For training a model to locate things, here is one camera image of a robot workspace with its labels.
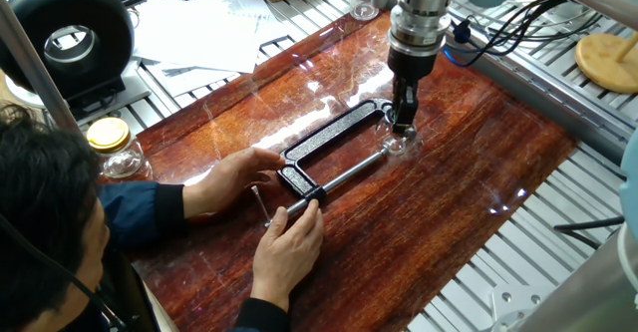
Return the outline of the person's right hand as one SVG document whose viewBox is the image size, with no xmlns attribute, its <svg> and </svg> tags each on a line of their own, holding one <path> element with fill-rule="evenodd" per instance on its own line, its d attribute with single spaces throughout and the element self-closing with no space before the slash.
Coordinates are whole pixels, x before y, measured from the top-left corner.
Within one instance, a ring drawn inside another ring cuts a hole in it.
<svg viewBox="0 0 638 332">
<path fill-rule="evenodd" d="M 311 271 L 320 254 L 324 219 L 319 203 L 313 199 L 291 227 L 287 210 L 278 207 L 253 259 L 250 297 L 269 302 L 284 312 L 289 295 Z"/>
</svg>

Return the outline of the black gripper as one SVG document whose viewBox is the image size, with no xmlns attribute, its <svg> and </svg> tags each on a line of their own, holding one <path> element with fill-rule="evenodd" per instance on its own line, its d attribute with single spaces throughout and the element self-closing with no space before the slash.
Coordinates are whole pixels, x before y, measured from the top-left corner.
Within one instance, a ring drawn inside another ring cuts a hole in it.
<svg viewBox="0 0 638 332">
<path fill-rule="evenodd" d="M 393 108 L 392 125 L 402 124 L 403 107 L 405 103 L 405 123 L 409 128 L 413 125 L 418 102 L 418 82 L 428 76 L 434 69 L 437 55 L 416 57 L 391 48 L 388 56 L 388 66 L 395 74 L 393 80 Z"/>
</svg>

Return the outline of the person's left hand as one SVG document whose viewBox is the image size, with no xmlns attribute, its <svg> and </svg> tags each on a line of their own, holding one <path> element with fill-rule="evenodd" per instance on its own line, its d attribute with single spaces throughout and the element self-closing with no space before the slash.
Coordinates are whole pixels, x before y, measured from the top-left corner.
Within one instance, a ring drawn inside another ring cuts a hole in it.
<svg viewBox="0 0 638 332">
<path fill-rule="evenodd" d="M 270 181 L 267 172 L 283 165 L 280 154 L 260 148 L 248 148 L 227 156 L 202 180 L 183 188 L 184 217 L 223 212 L 246 188 Z"/>
</svg>

